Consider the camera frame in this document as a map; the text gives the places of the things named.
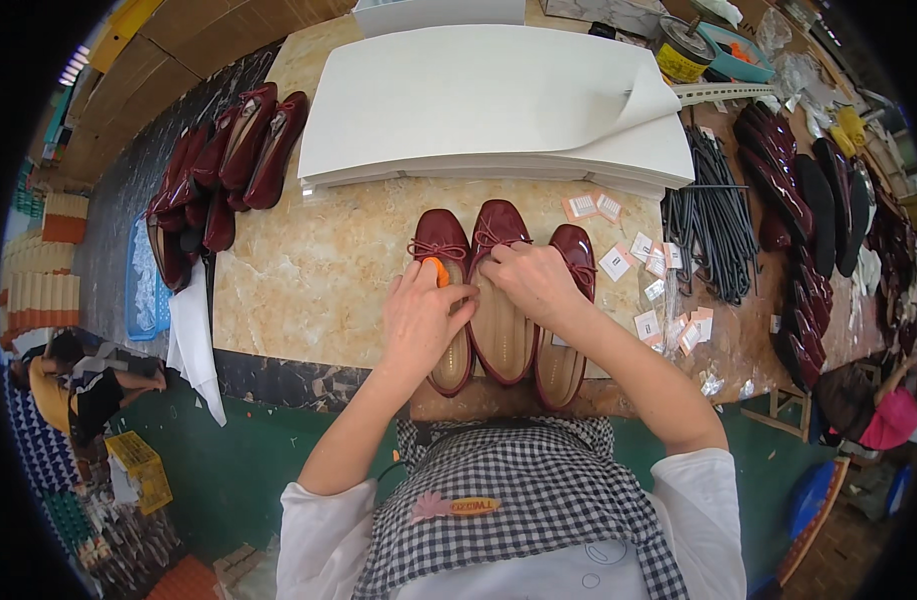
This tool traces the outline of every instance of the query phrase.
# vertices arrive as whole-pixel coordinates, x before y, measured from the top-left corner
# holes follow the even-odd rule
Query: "checkered apron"
[[[478,428],[398,421],[408,478],[375,509],[354,599],[387,598],[446,570],[605,540],[638,548],[650,598],[688,597],[652,504],[633,473],[612,459],[606,418],[504,421]],[[413,507],[426,492],[450,500],[496,498],[500,507],[413,524]]]

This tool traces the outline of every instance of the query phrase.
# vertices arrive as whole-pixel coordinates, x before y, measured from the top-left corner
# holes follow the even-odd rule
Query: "black shoe sole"
[[[807,154],[795,157],[795,189],[812,210],[815,270],[831,278],[835,269],[835,198],[822,169]]]

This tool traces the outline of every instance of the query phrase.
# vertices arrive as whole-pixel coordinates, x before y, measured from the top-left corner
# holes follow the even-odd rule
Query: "insole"
[[[255,125],[255,117],[258,116],[260,107],[260,102],[257,102],[254,98],[249,98],[248,102],[245,103],[245,107],[241,110],[241,114],[238,115],[238,118],[232,125],[228,146],[225,148],[225,158],[223,158],[221,162],[222,166],[225,166],[225,163],[232,158],[235,151],[242,145],[243,140],[246,139],[246,135],[252,129],[252,126]]]
[[[548,403],[556,408],[572,400],[582,385],[585,356],[568,345],[552,343],[553,334],[540,329],[538,351],[535,355],[535,378],[538,379]]]
[[[462,269],[458,263],[452,260],[443,260],[442,266],[449,272],[450,284],[462,283]],[[455,314],[464,303],[464,300],[459,300],[452,304],[451,313]],[[465,327],[463,327],[452,338],[452,342],[445,348],[445,353],[438,359],[438,364],[431,370],[431,380],[439,388],[454,390],[462,383],[469,361],[468,344],[468,336],[465,334]]]
[[[532,358],[536,327],[478,268],[472,271],[471,283],[480,291],[471,321],[478,353],[502,379],[518,380]]]

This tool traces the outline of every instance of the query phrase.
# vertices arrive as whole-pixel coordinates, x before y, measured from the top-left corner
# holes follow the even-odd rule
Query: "apron patch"
[[[418,496],[415,506],[411,508],[411,524],[423,522],[435,517],[472,517],[487,515],[499,510],[502,501],[498,498],[485,498],[473,496],[458,498],[457,500],[444,500],[439,491],[426,491]]]

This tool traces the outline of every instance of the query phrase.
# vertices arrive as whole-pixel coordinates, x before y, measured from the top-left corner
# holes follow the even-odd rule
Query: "white paper stack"
[[[587,180],[659,200],[693,181],[680,109],[632,44],[514,25],[400,31],[329,55],[298,177]]]

